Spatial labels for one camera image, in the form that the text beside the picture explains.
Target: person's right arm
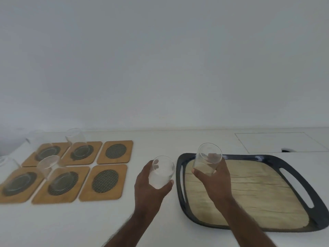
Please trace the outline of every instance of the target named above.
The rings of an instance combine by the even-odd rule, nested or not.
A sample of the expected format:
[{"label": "person's right arm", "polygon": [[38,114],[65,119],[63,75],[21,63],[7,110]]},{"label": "person's right arm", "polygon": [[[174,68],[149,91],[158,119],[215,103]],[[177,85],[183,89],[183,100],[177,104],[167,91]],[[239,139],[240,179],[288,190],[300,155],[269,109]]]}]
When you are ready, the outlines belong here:
[{"label": "person's right arm", "polygon": [[231,176],[225,159],[222,159],[212,176],[196,169],[192,169],[192,173],[205,186],[210,199],[222,213],[240,247],[275,247],[271,239],[233,198]]}]

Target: clear glass cup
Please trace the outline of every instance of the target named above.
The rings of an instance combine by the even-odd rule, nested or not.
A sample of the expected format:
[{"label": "clear glass cup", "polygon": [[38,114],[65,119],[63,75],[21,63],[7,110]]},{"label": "clear glass cup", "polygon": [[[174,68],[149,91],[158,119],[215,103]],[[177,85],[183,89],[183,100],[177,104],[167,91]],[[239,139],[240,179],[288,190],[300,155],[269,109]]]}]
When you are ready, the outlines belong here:
[{"label": "clear glass cup", "polygon": [[73,149],[71,153],[72,159],[79,160],[89,156],[91,149],[79,128],[72,128],[66,132],[66,140]]},{"label": "clear glass cup", "polygon": [[149,184],[156,189],[162,188],[169,182],[175,172],[175,164],[167,156],[158,156],[153,160]]},{"label": "clear glass cup", "polygon": [[202,171],[204,174],[211,176],[222,160],[222,151],[218,146],[212,143],[204,143],[195,156],[193,168]]},{"label": "clear glass cup", "polygon": [[35,151],[35,159],[38,161],[56,155],[59,152],[57,147],[53,146],[53,144],[47,139],[43,130],[30,132],[27,135],[26,140],[31,145],[33,151]]},{"label": "clear glass cup", "polygon": [[60,163],[60,157],[57,155],[43,159],[36,167],[55,191],[65,190],[74,181],[73,175]]},{"label": "clear glass cup", "polygon": [[0,185],[7,192],[15,192],[30,182],[31,177],[25,173],[21,175],[12,175],[15,171],[21,169],[20,165],[9,156],[0,157]]}]

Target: hand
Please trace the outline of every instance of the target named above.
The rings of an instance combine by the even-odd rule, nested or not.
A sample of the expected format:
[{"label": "hand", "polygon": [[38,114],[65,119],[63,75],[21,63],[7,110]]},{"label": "hand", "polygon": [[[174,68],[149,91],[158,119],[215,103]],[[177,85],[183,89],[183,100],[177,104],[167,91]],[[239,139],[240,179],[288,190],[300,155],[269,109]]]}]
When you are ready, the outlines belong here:
[{"label": "hand", "polygon": [[231,175],[224,158],[211,176],[194,168],[192,173],[203,183],[209,198],[220,212],[227,207],[229,202],[234,200],[231,190]]},{"label": "hand", "polygon": [[148,176],[153,160],[150,160],[138,174],[135,183],[135,212],[153,220],[160,210],[164,197],[171,191],[174,184],[170,180],[161,189],[155,189],[149,184]]}]

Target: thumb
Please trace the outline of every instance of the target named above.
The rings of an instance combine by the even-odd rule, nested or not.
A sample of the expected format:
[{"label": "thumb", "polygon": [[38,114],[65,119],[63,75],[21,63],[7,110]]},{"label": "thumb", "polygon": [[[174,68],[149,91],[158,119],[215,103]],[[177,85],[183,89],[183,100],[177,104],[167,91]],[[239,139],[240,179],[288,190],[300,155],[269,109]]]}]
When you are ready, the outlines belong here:
[{"label": "thumb", "polygon": [[163,197],[165,197],[171,191],[173,184],[174,181],[170,180],[167,184],[165,184],[162,188],[159,189]]},{"label": "thumb", "polygon": [[196,176],[203,184],[207,180],[208,176],[205,175],[202,171],[192,168],[192,173]]}]

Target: forearm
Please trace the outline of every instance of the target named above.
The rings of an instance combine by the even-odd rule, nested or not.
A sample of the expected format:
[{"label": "forearm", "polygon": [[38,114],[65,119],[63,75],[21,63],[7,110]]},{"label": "forearm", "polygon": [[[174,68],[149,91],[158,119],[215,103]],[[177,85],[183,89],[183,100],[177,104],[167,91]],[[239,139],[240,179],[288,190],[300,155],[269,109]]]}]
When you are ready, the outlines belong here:
[{"label": "forearm", "polygon": [[234,199],[224,204],[215,203],[215,206],[226,219],[240,247],[275,247],[271,239]]},{"label": "forearm", "polygon": [[153,218],[144,213],[134,212],[121,229],[104,245],[104,247],[134,247],[143,236]]}]

